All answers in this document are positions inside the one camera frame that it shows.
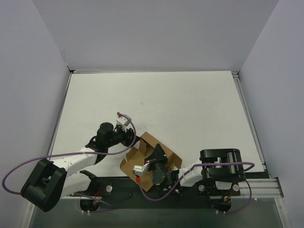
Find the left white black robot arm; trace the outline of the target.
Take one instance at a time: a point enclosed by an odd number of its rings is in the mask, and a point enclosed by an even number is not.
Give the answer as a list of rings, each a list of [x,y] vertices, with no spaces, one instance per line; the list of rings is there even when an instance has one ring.
[[[102,123],[96,136],[76,155],[38,161],[20,194],[44,212],[53,209],[62,197],[72,193],[82,191],[86,195],[93,195],[97,191],[97,183],[85,168],[103,160],[109,148],[122,144],[129,149],[139,139],[136,131],[127,128],[126,124],[113,126],[108,122]]]

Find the aluminium table frame rail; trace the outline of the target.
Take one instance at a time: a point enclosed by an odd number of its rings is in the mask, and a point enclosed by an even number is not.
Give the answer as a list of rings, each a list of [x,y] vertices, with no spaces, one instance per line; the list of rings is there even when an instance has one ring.
[[[252,188],[252,194],[253,198],[259,199],[259,198],[283,198],[284,194],[279,182],[278,178],[272,178],[271,174],[267,170],[266,162],[261,150],[261,146],[258,140],[258,136],[254,127],[254,123],[249,111],[249,107],[246,103],[245,96],[241,87],[241,82],[239,78],[239,72],[238,71],[232,71],[232,76],[241,100],[241,103],[243,105],[243,109],[256,145],[256,149],[259,155],[259,158],[262,163],[263,172],[250,172],[246,176],[249,178],[249,183]]]

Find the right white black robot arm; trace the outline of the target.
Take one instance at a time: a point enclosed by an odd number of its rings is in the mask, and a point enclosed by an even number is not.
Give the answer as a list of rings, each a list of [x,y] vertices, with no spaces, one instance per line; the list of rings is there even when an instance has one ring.
[[[241,153],[238,149],[204,149],[200,151],[199,159],[178,171],[170,171],[166,167],[168,159],[164,149],[158,143],[152,154],[144,159],[151,171],[151,180],[154,185],[173,186],[180,180],[179,186],[192,187],[199,181],[215,182],[242,182],[246,179]]]

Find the brown cardboard paper box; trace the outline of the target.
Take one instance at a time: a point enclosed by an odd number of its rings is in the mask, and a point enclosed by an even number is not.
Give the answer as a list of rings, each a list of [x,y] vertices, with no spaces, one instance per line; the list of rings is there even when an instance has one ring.
[[[162,142],[157,140],[154,136],[149,134],[148,132],[145,132],[139,140],[139,148],[133,147],[127,154],[126,158],[121,161],[120,169],[123,171],[124,174],[126,174],[128,177],[130,177],[135,182],[135,175],[133,174],[133,167],[135,165],[143,166],[145,164],[144,160],[145,158],[149,157],[156,144],[160,144],[163,150],[165,151],[167,155],[167,165],[171,168],[171,184],[168,186],[156,186],[151,181],[151,171],[149,171],[149,179],[147,181],[144,180],[144,178],[141,178],[141,182],[137,183],[141,186],[141,188],[144,191],[149,191],[152,187],[158,187],[158,188],[168,188],[173,186],[175,181],[177,180],[176,174],[174,174],[173,169],[180,169],[182,165],[182,159],[173,152],[169,147],[164,145]]]

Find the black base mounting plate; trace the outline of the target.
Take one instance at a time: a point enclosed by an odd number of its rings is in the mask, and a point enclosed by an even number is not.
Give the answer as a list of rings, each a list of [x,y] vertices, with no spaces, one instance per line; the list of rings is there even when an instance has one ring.
[[[218,190],[214,183],[199,181],[192,187],[177,185],[169,196],[169,188],[151,187],[144,191],[128,177],[96,177],[87,190],[79,190],[81,210],[98,213],[113,209],[217,209],[229,211],[232,197],[240,196],[238,184]]]

